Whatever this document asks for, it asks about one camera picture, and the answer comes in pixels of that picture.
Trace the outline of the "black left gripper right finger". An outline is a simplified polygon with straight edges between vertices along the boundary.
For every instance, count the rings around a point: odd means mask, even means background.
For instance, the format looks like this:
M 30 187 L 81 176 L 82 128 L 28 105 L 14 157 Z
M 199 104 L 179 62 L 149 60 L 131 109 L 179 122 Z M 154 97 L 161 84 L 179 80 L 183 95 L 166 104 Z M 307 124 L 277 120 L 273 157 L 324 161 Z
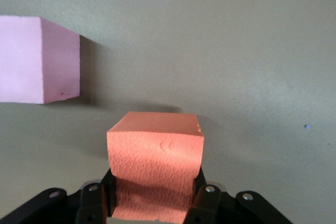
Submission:
M 219 183 L 208 183 L 202 168 L 193 181 L 192 204 L 185 223 L 217 223 L 219 205 L 224 190 Z

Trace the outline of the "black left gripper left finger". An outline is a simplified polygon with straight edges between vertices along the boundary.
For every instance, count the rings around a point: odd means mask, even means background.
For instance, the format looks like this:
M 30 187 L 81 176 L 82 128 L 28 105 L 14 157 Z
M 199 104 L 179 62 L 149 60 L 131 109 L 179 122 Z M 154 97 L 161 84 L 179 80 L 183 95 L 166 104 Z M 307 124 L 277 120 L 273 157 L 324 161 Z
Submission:
M 108 169 L 103 179 L 83 184 L 76 223 L 106 223 L 117 206 L 116 177 Z

